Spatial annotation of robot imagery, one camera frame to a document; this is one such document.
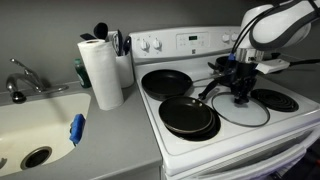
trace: oven door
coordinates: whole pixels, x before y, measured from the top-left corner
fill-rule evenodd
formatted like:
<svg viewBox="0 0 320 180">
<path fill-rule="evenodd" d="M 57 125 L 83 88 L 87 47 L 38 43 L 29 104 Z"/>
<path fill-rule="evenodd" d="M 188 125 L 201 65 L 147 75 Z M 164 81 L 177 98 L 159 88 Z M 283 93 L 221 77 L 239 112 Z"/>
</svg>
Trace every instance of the oven door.
<svg viewBox="0 0 320 180">
<path fill-rule="evenodd" d="M 312 133 L 308 135 L 299 144 L 292 146 L 286 151 L 269 157 L 268 159 L 259 161 L 249 166 L 240 167 L 237 169 L 220 172 L 220 173 L 208 173 L 198 174 L 187 179 L 201 179 L 201 180 L 247 180 L 247 179 L 264 179 L 269 174 L 275 171 L 284 171 L 290 169 L 295 165 L 306 153 L 308 147 L 310 147 L 320 136 L 320 127 L 314 129 Z"/>
</svg>

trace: blue sponge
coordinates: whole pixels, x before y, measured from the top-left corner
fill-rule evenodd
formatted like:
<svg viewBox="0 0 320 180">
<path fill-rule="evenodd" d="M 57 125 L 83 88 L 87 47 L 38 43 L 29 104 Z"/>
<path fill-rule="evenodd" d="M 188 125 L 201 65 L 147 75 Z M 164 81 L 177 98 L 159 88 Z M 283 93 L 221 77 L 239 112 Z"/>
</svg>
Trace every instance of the blue sponge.
<svg viewBox="0 0 320 180">
<path fill-rule="evenodd" d="M 71 125 L 71 135 L 69 138 L 74 144 L 78 144 L 80 142 L 85 123 L 86 120 L 84 119 L 82 114 L 77 114 L 74 117 Z"/>
</svg>

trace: gray countertop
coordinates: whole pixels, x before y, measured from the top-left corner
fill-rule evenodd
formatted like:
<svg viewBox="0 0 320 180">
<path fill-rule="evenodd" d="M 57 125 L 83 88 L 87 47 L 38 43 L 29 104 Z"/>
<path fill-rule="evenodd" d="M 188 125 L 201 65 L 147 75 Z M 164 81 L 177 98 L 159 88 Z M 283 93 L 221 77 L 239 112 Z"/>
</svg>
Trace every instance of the gray countertop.
<svg viewBox="0 0 320 180">
<path fill-rule="evenodd" d="M 121 178 L 161 166 L 160 150 L 136 84 L 123 89 L 124 104 L 109 111 L 99 109 L 91 88 L 70 88 L 65 94 L 79 92 L 90 94 L 91 102 L 84 134 L 77 147 L 55 162 L 0 179 Z"/>
</svg>

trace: kitchen sink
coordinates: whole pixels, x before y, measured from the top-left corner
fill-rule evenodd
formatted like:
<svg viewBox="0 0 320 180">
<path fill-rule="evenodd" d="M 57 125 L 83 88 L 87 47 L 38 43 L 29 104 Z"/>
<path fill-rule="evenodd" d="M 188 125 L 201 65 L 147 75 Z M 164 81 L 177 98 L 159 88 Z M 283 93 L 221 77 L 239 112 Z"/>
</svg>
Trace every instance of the kitchen sink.
<svg viewBox="0 0 320 180">
<path fill-rule="evenodd" d="M 78 93 L 0 106 L 0 176 L 54 162 L 75 146 L 70 124 L 86 118 L 90 95 Z"/>
</svg>

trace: white stove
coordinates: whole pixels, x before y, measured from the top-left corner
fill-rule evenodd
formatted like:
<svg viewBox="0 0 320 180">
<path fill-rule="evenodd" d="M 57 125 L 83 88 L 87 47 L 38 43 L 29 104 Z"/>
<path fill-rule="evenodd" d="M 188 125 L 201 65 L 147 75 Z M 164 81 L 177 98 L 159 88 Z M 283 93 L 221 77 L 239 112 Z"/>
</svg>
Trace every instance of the white stove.
<svg viewBox="0 0 320 180">
<path fill-rule="evenodd" d="M 227 51 L 236 40 L 239 29 L 193 27 L 130 34 L 136 80 L 163 156 L 164 179 L 222 178 L 223 176 L 216 174 L 244 164 L 256 158 L 258 154 L 265 156 L 282 148 L 285 142 L 292 142 L 292 139 L 299 139 L 297 137 L 300 136 L 305 137 L 312 131 L 312 136 L 320 136 L 319 132 L 314 130 L 320 124 L 320 105 L 262 77 L 257 78 L 254 89 L 281 92 L 294 99 L 299 109 L 295 112 L 268 109 L 268 123 L 256 128 L 239 126 L 220 116 L 220 131 L 205 141 L 195 142 L 179 138 L 165 127 L 158 113 L 162 101 L 151 98 L 143 90 L 142 77 L 159 69 L 181 71 L 193 81 L 209 77 L 213 70 L 207 63 L 214 64 L 218 57 L 228 55 Z M 211 81 L 209 79 L 194 83 L 185 95 L 198 98 L 198 94 Z M 212 107 L 211 99 L 214 95 L 229 91 L 228 87 L 218 85 L 204 102 Z M 317 137 L 310 140 L 309 135 L 309 145 Z M 287 149 L 292 149 L 294 144 L 296 142 L 286 145 Z M 303 149 L 295 148 L 291 152 L 292 156 L 298 156 Z"/>
</svg>

